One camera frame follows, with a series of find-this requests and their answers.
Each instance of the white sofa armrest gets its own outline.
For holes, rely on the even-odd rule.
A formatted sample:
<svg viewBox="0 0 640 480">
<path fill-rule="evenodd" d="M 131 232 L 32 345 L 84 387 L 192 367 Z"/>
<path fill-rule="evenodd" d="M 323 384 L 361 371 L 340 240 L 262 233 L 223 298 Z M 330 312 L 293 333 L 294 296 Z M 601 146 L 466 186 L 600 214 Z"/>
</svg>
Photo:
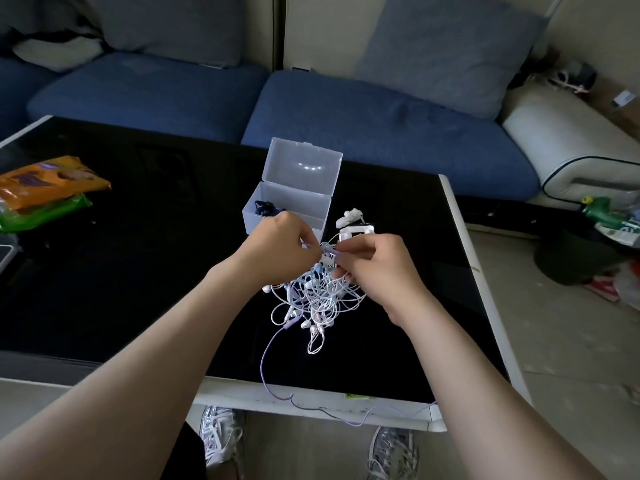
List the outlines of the white sofa armrest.
<svg viewBox="0 0 640 480">
<path fill-rule="evenodd" d="M 640 143 L 575 95 L 529 82 L 500 118 L 540 177 L 532 203 L 574 209 L 585 195 L 640 189 Z"/>
</svg>

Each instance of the shoe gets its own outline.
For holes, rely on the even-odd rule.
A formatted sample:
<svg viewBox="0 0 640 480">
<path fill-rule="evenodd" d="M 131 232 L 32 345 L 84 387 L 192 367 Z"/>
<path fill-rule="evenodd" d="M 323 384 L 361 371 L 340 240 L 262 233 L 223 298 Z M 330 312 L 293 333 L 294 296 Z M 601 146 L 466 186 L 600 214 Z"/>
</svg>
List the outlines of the shoe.
<svg viewBox="0 0 640 480">
<path fill-rule="evenodd" d="M 244 480 L 243 441 L 244 411 L 207 406 L 200 421 L 207 467 L 234 460 L 238 480 Z"/>
<path fill-rule="evenodd" d="M 369 478 L 415 480 L 418 476 L 418 445 L 409 429 L 378 428 L 373 434 L 367 460 Z"/>
</svg>

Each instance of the green package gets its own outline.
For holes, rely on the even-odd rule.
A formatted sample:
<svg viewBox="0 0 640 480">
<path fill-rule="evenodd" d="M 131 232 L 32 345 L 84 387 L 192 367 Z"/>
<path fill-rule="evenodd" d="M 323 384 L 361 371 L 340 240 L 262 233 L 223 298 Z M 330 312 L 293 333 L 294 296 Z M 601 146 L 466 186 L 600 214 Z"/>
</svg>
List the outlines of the green package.
<svg viewBox="0 0 640 480">
<path fill-rule="evenodd" d="M 35 229 L 75 210 L 89 207 L 91 204 L 91 201 L 84 194 L 30 207 L 21 212 L 9 209 L 0 203 L 0 232 L 12 233 Z"/>
</svg>

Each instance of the plastic box lid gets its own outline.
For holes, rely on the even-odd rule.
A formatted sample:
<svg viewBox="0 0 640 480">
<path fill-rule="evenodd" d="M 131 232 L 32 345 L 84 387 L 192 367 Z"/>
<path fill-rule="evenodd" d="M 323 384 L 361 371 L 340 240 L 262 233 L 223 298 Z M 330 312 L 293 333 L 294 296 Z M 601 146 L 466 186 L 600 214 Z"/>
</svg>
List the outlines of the plastic box lid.
<svg viewBox="0 0 640 480">
<path fill-rule="evenodd" d="M 311 143 L 272 138 L 262 179 L 272 184 L 331 197 L 341 164 L 340 152 Z"/>
</svg>

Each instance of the tangled earphones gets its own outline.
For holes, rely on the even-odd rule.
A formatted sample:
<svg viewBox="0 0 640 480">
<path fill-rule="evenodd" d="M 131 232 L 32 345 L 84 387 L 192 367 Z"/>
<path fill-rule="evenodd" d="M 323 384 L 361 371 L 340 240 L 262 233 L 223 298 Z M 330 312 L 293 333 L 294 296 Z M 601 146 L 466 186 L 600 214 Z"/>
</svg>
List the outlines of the tangled earphones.
<svg viewBox="0 0 640 480">
<path fill-rule="evenodd" d="M 338 315 L 355 310 L 366 297 L 364 293 L 359 293 L 357 284 L 348 282 L 344 276 L 332 276 L 335 257 L 339 252 L 329 242 L 323 242 L 321 246 L 323 254 L 320 261 L 308 272 L 292 282 L 263 288 L 267 293 L 273 291 L 281 301 L 271 312 L 274 325 L 286 326 L 295 320 L 301 321 L 300 327 L 309 330 L 309 354 L 320 352 L 324 346 L 326 329 L 334 325 Z M 278 293 L 281 289 L 285 290 L 285 298 Z M 286 313 L 283 319 L 277 320 L 276 313 L 281 308 L 286 309 Z"/>
</svg>

